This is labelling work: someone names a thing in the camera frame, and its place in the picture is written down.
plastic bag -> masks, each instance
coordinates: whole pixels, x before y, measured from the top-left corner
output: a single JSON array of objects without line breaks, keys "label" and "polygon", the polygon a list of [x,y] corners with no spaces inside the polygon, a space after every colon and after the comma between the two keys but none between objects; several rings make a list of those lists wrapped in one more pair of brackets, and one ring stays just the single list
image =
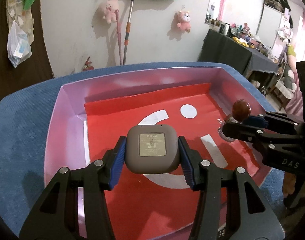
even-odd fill
[{"label": "plastic bag", "polygon": [[16,21],[13,21],[10,29],[7,50],[8,58],[14,68],[31,56],[31,47],[27,34],[19,27]]}]

brown knob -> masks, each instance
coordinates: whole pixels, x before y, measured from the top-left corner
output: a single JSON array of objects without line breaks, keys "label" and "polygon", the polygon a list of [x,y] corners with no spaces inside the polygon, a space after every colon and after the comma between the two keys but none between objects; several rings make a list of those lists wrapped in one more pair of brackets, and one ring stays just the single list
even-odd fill
[{"label": "brown knob", "polygon": [[251,114],[251,107],[245,100],[238,100],[234,103],[232,108],[232,115],[233,118],[238,121],[242,122],[247,119]]}]

blue gripper pad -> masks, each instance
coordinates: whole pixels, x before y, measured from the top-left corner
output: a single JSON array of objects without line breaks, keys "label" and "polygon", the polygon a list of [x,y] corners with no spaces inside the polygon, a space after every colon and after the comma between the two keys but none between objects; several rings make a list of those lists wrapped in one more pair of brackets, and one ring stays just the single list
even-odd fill
[{"label": "blue gripper pad", "polygon": [[199,190],[202,184],[199,162],[203,159],[197,151],[190,149],[184,136],[178,138],[178,147],[186,183],[192,190]]},{"label": "blue gripper pad", "polygon": [[111,165],[110,169],[110,180],[109,180],[109,188],[113,190],[113,188],[117,185],[122,167],[125,162],[125,150],[126,150],[126,137],[121,136],[113,149],[113,153],[115,155],[114,161]]},{"label": "blue gripper pad", "polygon": [[248,117],[246,120],[243,121],[243,124],[262,129],[266,129],[268,127],[268,122],[262,116],[251,115],[250,117]]}]

black tablecloth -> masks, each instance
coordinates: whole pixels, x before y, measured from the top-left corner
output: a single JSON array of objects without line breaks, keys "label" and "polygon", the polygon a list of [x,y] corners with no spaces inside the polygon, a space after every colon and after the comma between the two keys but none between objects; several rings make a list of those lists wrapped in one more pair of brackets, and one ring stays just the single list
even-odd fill
[{"label": "black tablecloth", "polygon": [[262,53],[214,30],[208,31],[198,61],[224,63],[244,76],[248,71],[277,73],[278,70],[278,65]]}]

stuffed toy on chair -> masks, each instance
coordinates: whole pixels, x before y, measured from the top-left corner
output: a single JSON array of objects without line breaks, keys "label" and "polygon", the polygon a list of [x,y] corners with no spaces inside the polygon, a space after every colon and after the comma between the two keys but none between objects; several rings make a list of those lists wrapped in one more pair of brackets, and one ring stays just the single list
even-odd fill
[{"label": "stuffed toy on chair", "polygon": [[99,5],[100,10],[103,12],[103,19],[107,23],[117,22],[115,11],[119,10],[118,0],[105,0]]},{"label": "stuffed toy on chair", "polygon": [[177,13],[177,18],[179,23],[177,23],[177,27],[182,30],[190,33],[190,15],[189,12],[179,11]]},{"label": "stuffed toy on chair", "polygon": [[292,93],[294,93],[297,89],[297,85],[295,84],[295,75],[291,70],[290,66],[285,66],[284,77],[281,79],[284,82],[284,86]]}]

